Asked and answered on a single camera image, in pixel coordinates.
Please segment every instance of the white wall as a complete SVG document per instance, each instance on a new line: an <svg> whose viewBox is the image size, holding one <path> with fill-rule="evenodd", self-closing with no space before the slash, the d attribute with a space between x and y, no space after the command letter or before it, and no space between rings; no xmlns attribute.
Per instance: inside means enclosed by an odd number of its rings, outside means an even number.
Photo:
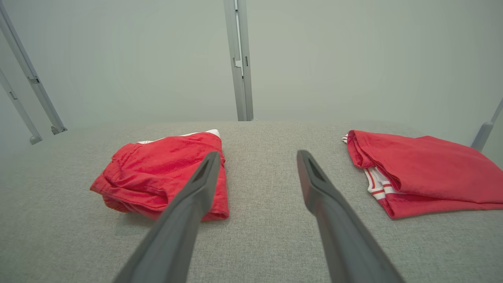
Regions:
<svg viewBox="0 0 503 283"><path fill-rule="evenodd" d="M222 1L3 3L69 130L237 121Z"/></svg>
<svg viewBox="0 0 503 283"><path fill-rule="evenodd" d="M30 147L31 133L0 86L0 160Z"/></svg>
<svg viewBox="0 0 503 283"><path fill-rule="evenodd" d="M503 1L247 1L258 120L379 119L470 145L503 96Z"/></svg>

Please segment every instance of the white trim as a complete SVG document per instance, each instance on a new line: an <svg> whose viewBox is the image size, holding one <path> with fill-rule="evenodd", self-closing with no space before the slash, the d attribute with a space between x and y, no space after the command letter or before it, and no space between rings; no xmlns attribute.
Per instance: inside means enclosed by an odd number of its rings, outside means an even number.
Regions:
<svg viewBox="0 0 503 283"><path fill-rule="evenodd" d="M208 130L208 131L205 131L205 132L208 132L208 133L212 133L214 134L215 136L217 136L218 138L220 138L220 132L217 130L217 129L212 129L212 130ZM192 132L192 133L188 133L188 134L182 134L182 135L179 135L179 136L188 136L188 135L192 135L192 134L196 134L196 133L202 133L202 132ZM160 139L156 139L156 140L144 140L144 141L138 141L137 144L149 144L149 143L153 143L153 142L156 142L158 140L161 140L163 139L164 137L160 138Z"/></svg>
<svg viewBox="0 0 503 283"><path fill-rule="evenodd" d="M383 187L376 187L375 189L368 189L369 193L377 192L377 191L382 191L384 190Z"/></svg>
<svg viewBox="0 0 503 283"><path fill-rule="evenodd" d="M366 169L363 169L363 172L365 172L365 176L367 176L367 180L369 181L369 187L368 187L368 189L367 189L367 190L368 190L369 192L373 192L373 191L375 191L375 188L374 188L374 187L372 187L372 178L371 178L371 176L370 176L370 173L369 173L369 172L368 172L368 170L366 170Z"/></svg>
<svg viewBox="0 0 503 283"><path fill-rule="evenodd" d="M373 194L373 196L376 198L376 200L380 200L386 197L386 194L384 192L376 193Z"/></svg>
<svg viewBox="0 0 503 283"><path fill-rule="evenodd" d="M384 182L389 182L388 178L384 176L375 166L369 168L370 173L372 173L372 176L379 181L379 183L384 184Z"/></svg>
<svg viewBox="0 0 503 283"><path fill-rule="evenodd" d="M393 186L384 187L384 192L385 192L385 193L406 194L406 193L399 192L399 191L395 190L395 189L393 188Z"/></svg>
<svg viewBox="0 0 503 283"><path fill-rule="evenodd" d="M343 140L343 142L344 142L345 144L347 144L347 143L348 143L348 135L349 135L349 133L347 133L347 134L346 134L345 136L343 136L343 138L342 138L342 140Z"/></svg>

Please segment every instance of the folded red shorts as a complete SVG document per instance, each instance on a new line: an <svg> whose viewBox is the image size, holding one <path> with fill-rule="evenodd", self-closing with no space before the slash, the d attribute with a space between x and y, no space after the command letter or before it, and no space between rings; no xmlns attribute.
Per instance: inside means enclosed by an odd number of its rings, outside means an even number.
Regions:
<svg viewBox="0 0 503 283"><path fill-rule="evenodd" d="M475 149L432 136L358 130L348 133L347 143L353 164L369 179L369 192L393 219L503 209L503 171Z"/></svg>
<svg viewBox="0 0 503 283"><path fill-rule="evenodd" d="M217 130L127 144L113 155L91 190L112 209L157 219L211 151L220 153L220 172L213 204L202 221L226 219L225 158Z"/></svg>

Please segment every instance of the folded red garment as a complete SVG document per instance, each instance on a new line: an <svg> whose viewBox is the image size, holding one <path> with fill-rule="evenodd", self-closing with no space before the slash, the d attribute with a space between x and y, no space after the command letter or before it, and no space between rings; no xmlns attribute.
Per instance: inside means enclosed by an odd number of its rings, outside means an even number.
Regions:
<svg viewBox="0 0 503 283"><path fill-rule="evenodd" d="M226 219L225 159L217 130L127 144L113 155L91 190L112 209L157 219L211 151L220 153L220 172L213 204L202 221Z"/></svg>
<svg viewBox="0 0 503 283"><path fill-rule="evenodd" d="M348 150L393 219L450 210L503 209L503 171L475 149L446 140L351 130ZM387 180L381 188L372 167Z"/></svg>

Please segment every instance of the gray table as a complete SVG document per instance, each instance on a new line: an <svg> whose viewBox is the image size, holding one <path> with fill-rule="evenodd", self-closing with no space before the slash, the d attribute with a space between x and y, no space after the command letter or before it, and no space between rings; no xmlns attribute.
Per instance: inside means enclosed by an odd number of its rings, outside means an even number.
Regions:
<svg viewBox="0 0 503 283"><path fill-rule="evenodd" d="M202 223L188 282L327 282L296 152L309 150L407 282L501 282L503 211L392 221L341 137L351 128L420 136L385 122L203 122L75 129L0 165L0 281L111 282L152 221L103 204L89 186L126 143L216 128L230 217Z"/></svg>

